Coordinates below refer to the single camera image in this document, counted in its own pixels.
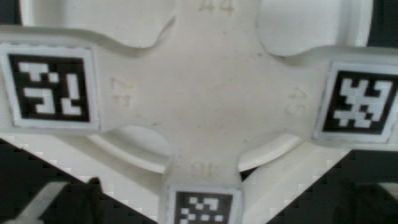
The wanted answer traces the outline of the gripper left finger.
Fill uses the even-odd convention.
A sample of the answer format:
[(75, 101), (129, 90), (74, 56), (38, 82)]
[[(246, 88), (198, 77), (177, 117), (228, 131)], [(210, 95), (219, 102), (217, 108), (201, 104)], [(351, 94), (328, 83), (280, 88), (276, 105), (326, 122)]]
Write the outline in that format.
[(107, 224), (102, 181), (50, 182), (15, 218), (0, 224)]

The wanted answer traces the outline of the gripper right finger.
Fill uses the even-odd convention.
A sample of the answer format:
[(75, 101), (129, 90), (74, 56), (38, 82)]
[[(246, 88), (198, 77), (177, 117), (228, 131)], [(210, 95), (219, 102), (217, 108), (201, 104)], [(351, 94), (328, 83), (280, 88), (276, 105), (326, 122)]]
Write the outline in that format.
[(398, 224), (398, 182), (342, 181), (321, 200), (322, 224)]

